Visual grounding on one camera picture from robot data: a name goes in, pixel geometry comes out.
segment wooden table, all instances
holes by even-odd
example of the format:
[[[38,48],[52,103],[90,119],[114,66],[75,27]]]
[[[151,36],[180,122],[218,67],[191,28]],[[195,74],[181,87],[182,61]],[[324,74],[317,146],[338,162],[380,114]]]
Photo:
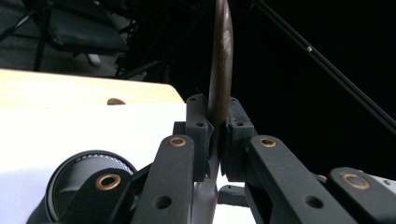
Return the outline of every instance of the wooden table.
[[[0,69],[0,107],[107,105],[109,99],[127,105],[183,103],[165,84]]]

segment chair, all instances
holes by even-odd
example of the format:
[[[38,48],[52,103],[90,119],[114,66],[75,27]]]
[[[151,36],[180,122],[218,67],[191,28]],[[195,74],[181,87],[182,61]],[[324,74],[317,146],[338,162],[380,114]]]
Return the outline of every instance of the chair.
[[[0,34],[0,42],[28,20],[33,19],[40,33],[34,71],[39,71],[46,43],[74,54],[120,56],[128,51],[105,10],[92,0],[22,0],[28,12]]]

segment hole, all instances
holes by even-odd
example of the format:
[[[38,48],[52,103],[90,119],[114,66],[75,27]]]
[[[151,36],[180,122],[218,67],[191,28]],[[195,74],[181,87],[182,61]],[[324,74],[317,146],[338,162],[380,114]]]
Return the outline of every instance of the hole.
[[[99,190],[114,189],[121,182],[121,177],[115,174],[101,175],[96,179],[95,187]]]
[[[263,138],[260,142],[265,147],[274,147],[274,146],[276,146],[276,141],[274,141],[274,140],[272,140],[270,138]]]
[[[386,185],[390,186],[390,181],[384,180],[384,183],[385,183]]]
[[[359,175],[343,174],[341,177],[344,180],[344,182],[346,182],[349,186],[355,189],[365,190],[370,188],[369,182]]]
[[[108,178],[105,178],[105,179],[102,180],[102,185],[103,186],[109,186],[112,183],[114,183],[115,180],[116,179],[113,176],[109,176]]]
[[[117,98],[110,98],[107,100],[108,105],[126,105],[125,102],[123,102],[120,99]]]
[[[157,209],[165,209],[172,204],[172,199],[168,196],[161,196],[155,201],[155,207]]]
[[[172,147],[182,147],[186,145],[186,139],[181,138],[181,137],[174,137],[171,140],[169,140],[169,144]]]
[[[322,200],[315,196],[312,196],[312,195],[306,196],[305,202],[306,202],[306,204],[308,204],[309,206],[311,206],[313,208],[322,208],[323,207]]]

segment tripod leg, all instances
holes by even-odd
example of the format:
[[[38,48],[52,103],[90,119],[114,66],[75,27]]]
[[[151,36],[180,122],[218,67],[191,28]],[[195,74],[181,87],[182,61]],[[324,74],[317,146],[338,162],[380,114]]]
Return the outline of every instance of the tripod leg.
[[[0,34],[0,42],[2,42],[7,36],[12,35],[18,28],[23,26],[27,21],[29,21],[32,16],[36,13],[35,10],[31,10],[28,14],[20,18],[14,25],[7,28],[3,33]]]
[[[46,44],[47,35],[50,26],[50,13],[52,11],[52,0],[48,0],[44,6],[44,14],[40,24],[40,37],[38,38],[37,50],[35,52],[35,65],[33,70],[38,72],[41,67],[41,61],[43,60],[44,47]]]

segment black plastic bracket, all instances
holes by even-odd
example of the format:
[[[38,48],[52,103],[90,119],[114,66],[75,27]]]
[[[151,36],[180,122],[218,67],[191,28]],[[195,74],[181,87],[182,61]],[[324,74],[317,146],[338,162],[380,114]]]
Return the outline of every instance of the black plastic bracket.
[[[227,131],[221,156],[221,173],[230,182],[244,182],[244,167],[247,160],[245,147],[257,132],[242,105],[235,98],[230,99]]]
[[[396,223],[396,195],[362,171],[332,169],[332,193],[359,223]]]
[[[191,223],[193,155],[188,136],[163,139],[131,224]]]
[[[219,190],[218,204],[248,207],[243,187],[226,185]]]
[[[357,223],[279,139],[254,136],[247,154],[245,189],[257,223]]]
[[[186,135],[194,141],[194,181],[202,182],[210,178],[209,142],[213,126],[207,120],[207,101],[203,94],[187,99]]]
[[[134,201],[131,182],[131,175],[120,169],[95,173],[76,192],[57,223],[120,223],[129,215],[124,205]]]

